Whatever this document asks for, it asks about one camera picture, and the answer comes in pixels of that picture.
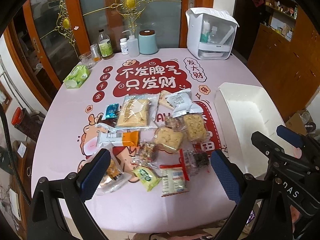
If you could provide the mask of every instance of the red lid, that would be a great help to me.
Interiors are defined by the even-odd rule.
[[[11,120],[11,124],[12,125],[16,125],[16,124],[20,124],[23,118],[23,112],[22,109],[20,107],[18,107],[16,109],[16,111],[13,114],[12,120]]]

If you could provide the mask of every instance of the empty white container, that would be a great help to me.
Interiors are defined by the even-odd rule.
[[[217,90],[214,105],[229,160],[243,173],[258,177],[268,168],[268,158],[251,143],[251,135],[256,131],[280,145],[286,154],[297,155],[297,149],[276,134],[276,128],[284,122],[263,87],[223,83]]]
[[[204,7],[191,8],[186,15],[189,51],[198,59],[227,59],[239,27],[236,20],[227,11]],[[212,27],[216,30],[214,43],[205,38]]]

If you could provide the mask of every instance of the bottle with green label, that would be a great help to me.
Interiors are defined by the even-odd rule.
[[[104,29],[99,30],[98,44],[103,59],[110,59],[114,56],[110,38]]]

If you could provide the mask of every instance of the blue snack packet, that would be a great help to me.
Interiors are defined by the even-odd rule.
[[[118,110],[119,104],[111,104],[107,106],[106,112],[102,118],[102,120],[116,118],[116,111]]]

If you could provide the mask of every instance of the blue gripper pad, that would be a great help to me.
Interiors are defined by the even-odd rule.
[[[295,133],[294,131],[291,131],[289,128],[283,125],[279,125],[276,131],[279,137],[281,137],[283,140],[287,141],[294,147],[300,149],[303,147],[303,141],[301,136]]]
[[[233,174],[231,173],[228,166],[222,160],[221,156],[218,154],[218,151],[220,151],[220,150],[216,150],[211,153],[211,158],[210,158],[211,166],[212,166],[214,172],[216,173],[216,175],[217,175],[224,191],[226,192],[228,198],[230,200],[235,201],[236,204],[238,204],[241,199],[241,192],[240,192],[239,183],[236,180],[236,178],[233,176]]]
[[[86,163],[78,173],[77,186],[80,199],[84,202],[92,199],[102,177],[111,162],[111,155],[107,149],[101,149],[93,160]]]

